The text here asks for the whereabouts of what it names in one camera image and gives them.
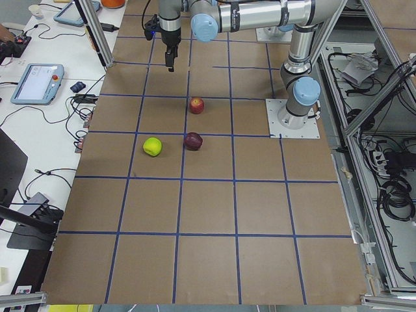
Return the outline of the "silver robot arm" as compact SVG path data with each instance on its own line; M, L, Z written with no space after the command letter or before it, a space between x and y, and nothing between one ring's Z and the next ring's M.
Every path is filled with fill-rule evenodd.
M328 39L345 1L159 1L159 11L142 25L148 40L160 33L166 45L165 65L174 71L181 42L181 13L189 12L197 40L210 42L219 33L291 25L288 56L280 76L289 95L278 111L278 122L299 130L318 101L320 85L310 76L318 54Z

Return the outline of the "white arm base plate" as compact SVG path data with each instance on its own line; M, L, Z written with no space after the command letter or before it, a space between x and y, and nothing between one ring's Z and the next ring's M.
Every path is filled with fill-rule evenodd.
M286 99L266 99L266 113L271 138L319 139L317 120L320 118L320 103L317 111L310 107L308 115L293 116L286 108Z

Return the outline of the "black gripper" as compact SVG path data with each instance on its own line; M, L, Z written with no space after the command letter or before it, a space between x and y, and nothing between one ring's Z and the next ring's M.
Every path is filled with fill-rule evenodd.
M174 59L178 57L178 47L181 42L181 30L162 30L162 42L166 45L165 65L169 72L174 71Z

